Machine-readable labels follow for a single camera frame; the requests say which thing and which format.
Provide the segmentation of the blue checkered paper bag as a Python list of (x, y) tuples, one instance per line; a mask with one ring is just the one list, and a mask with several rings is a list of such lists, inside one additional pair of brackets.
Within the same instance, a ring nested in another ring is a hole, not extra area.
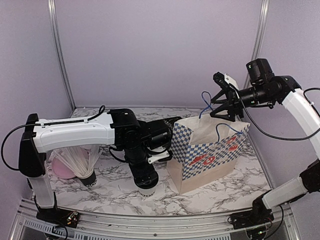
[(231, 173), (248, 136), (250, 123), (213, 118), (209, 114), (177, 120), (173, 125), (173, 157), (166, 168), (184, 194)]

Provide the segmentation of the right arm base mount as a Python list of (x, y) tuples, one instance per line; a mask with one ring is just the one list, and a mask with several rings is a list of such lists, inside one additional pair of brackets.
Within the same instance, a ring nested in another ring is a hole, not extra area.
[(253, 227), (274, 220), (271, 209), (267, 209), (263, 203), (263, 196), (259, 196), (252, 202), (252, 209), (231, 214), (227, 221), (234, 230)]

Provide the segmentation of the aluminium front rail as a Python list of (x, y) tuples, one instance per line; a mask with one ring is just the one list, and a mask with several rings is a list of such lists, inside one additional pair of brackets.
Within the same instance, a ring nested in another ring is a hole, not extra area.
[(117, 215), (78, 211), (77, 225), (59, 226), (37, 218), (29, 199), (18, 207), (10, 240), (299, 240), (288, 206), (272, 211), (273, 220), (246, 226), (235, 219), (242, 211), (182, 216)]

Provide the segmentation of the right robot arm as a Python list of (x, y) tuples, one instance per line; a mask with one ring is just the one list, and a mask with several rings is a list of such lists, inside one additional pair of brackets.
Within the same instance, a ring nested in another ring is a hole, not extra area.
[[(275, 75), (268, 60), (257, 58), (246, 64), (250, 86), (239, 89), (234, 79), (225, 73), (216, 72), (213, 81), (220, 87), (220, 92), (210, 101), (218, 107), (210, 113), (213, 118), (234, 122), (244, 115), (256, 129), (274, 140), (286, 142), (309, 141), (316, 155), (312, 162), (297, 177), (262, 194), (252, 203), (247, 219), (258, 224), (271, 209), (284, 203), (295, 201), (306, 194), (320, 190), (320, 114), (307, 98), (307, 91), (290, 75)], [(284, 136), (263, 130), (250, 115), (249, 108), (273, 108), (279, 104), (291, 116), (288, 124), (282, 126), (286, 131), (292, 127), (301, 133)]]

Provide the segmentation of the pink round plate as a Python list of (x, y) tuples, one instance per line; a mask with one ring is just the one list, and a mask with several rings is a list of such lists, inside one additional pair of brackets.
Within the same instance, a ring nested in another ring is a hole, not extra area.
[(52, 152), (52, 157), (51, 168), (58, 178), (69, 180), (88, 172), (88, 159), (83, 153), (72, 155), (68, 151), (56, 149)]

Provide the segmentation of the black floral square plate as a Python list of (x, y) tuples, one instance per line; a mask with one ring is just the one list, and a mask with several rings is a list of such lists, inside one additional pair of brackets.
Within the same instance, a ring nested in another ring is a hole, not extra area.
[(178, 120), (181, 120), (181, 119), (182, 119), (182, 117), (180, 117), (180, 116), (174, 116), (174, 117), (168, 117), (168, 118), (154, 120), (151, 122), (151, 124), (159, 129), (160, 128), (161, 129), (170, 128), (172, 130), (174, 128), (175, 122), (177, 122)]

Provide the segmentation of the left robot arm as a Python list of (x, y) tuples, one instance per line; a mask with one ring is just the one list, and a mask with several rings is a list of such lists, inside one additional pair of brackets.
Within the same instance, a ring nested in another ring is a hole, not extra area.
[(14, 128), (23, 129), (16, 171), (27, 177), (35, 195), (38, 213), (53, 223), (63, 219), (57, 197), (46, 174), (46, 153), (56, 149), (110, 145), (114, 151), (124, 152), (124, 163), (129, 165), (135, 185), (141, 190), (154, 188), (159, 180), (153, 163), (172, 158), (172, 130), (165, 120), (145, 122), (137, 120), (127, 108), (105, 112), (102, 105), (98, 114), (59, 120), (39, 119), (36, 113), (27, 122)]

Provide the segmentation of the white paper cup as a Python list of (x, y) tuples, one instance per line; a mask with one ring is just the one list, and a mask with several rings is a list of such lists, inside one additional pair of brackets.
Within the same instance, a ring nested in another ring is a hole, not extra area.
[(156, 192), (156, 187), (155, 186), (151, 187), (151, 188), (146, 188), (146, 189), (138, 187), (137, 189), (138, 189), (139, 193), (143, 197), (146, 197), (146, 198), (152, 197)]

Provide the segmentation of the black cup holding straws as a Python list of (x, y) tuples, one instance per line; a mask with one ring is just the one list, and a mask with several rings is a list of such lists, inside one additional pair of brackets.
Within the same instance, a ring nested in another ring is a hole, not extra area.
[(92, 188), (97, 183), (97, 177), (94, 169), (84, 176), (78, 176), (77, 178), (87, 188)]

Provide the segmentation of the left aluminium frame post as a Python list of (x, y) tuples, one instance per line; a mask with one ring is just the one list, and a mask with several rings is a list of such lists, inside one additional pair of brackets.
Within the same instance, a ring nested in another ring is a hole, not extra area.
[(72, 111), (76, 109), (75, 99), (72, 93), (69, 76), (67, 72), (67, 67), (64, 60), (63, 48), (61, 44), (60, 32), (59, 32), (59, 24), (56, 12), (56, 1), (48, 0), (48, 11), (49, 11), (49, 19), (51, 24), (51, 31), (53, 37), (53, 43), (55, 47), (55, 52), (57, 56), (58, 66), (60, 70), (60, 74), (62, 77), (62, 82), (64, 85), (64, 89), (66, 92), (67, 100)]

